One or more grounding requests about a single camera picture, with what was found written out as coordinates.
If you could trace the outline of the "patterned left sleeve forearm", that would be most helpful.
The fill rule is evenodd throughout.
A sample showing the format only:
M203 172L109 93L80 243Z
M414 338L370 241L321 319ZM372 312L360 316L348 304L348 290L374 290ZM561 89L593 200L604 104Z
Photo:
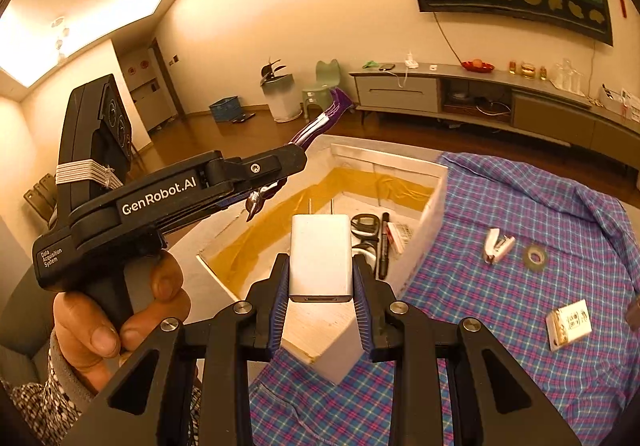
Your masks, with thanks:
M94 395L66 362L55 333L51 334L47 373L43 383L14 385L1 379L1 391L40 445L61 445Z

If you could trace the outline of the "person's left hand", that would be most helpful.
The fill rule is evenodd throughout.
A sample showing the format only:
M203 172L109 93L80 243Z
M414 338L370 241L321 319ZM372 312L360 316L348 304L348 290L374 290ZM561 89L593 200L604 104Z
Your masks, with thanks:
M100 392L112 374L109 359L123 362L166 318L182 322L191 300L182 288L183 273L168 252L150 273L152 302L115 328L96 302L78 292L61 292L53 302L54 331L62 356L91 394Z

